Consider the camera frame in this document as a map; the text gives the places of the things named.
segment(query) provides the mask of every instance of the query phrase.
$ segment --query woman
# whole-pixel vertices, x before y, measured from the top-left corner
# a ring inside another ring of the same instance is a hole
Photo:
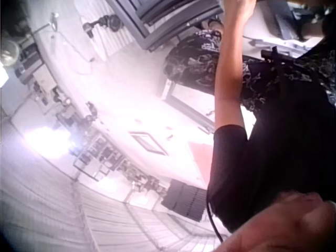
[[[209,60],[211,41],[205,57],[189,64],[209,73],[189,85],[215,95],[208,201],[236,231],[218,251],[335,251],[334,31],[300,60],[282,64],[274,50],[272,63],[243,62],[243,29],[255,4],[224,0],[218,61]],[[240,102],[257,115],[249,139]]]
[[[316,72],[332,104],[336,104],[333,74],[336,29],[334,16],[335,11],[323,22],[323,31],[328,38],[294,60],[293,64],[287,65],[286,69],[286,76],[299,80],[305,80],[305,69]],[[177,84],[213,95],[220,43],[222,36],[227,35],[224,33],[225,28],[218,21],[210,21],[207,28],[187,37],[171,50],[166,58],[164,73]],[[266,100],[276,96],[278,92],[276,74],[272,65],[264,60],[243,56],[240,102],[256,116]]]

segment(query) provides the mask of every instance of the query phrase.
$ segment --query white wall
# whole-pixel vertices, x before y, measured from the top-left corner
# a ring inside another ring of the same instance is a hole
[[[14,69],[6,70],[9,79],[1,87],[1,107],[8,116],[12,116],[29,96],[29,90],[15,76]]]
[[[91,251],[74,203],[71,179],[2,126],[2,233],[15,251]]]

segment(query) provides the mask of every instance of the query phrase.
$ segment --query bright light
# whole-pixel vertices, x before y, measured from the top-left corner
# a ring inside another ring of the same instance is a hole
[[[56,159],[68,153],[70,132],[43,127],[25,135],[25,139],[38,153],[49,159]]]
[[[8,80],[8,74],[6,70],[3,68],[2,63],[0,62],[0,87],[2,87],[7,80]]]
[[[102,180],[100,180],[98,182],[98,186],[109,193],[115,193],[118,190],[118,185],[116,182],[109,177],[104,177]]]
[[[136,202],[140,205],[145,206],[148,203],[148,198],[146,196],[141,195]]]

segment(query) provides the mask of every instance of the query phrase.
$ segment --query ceiling light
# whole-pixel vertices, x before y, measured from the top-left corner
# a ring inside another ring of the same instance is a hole
[[[109,177],[102,178],[98,182],[98,186],[109,193],[115,193],[118,190],[118,185],[116,184],[116,182]]]
[[[71,145],[69,137],[70,132],[67,130],[52,130],[48,127],[36,129],[25,135],[25,139],[33,149],[50,159],[68,153]]]

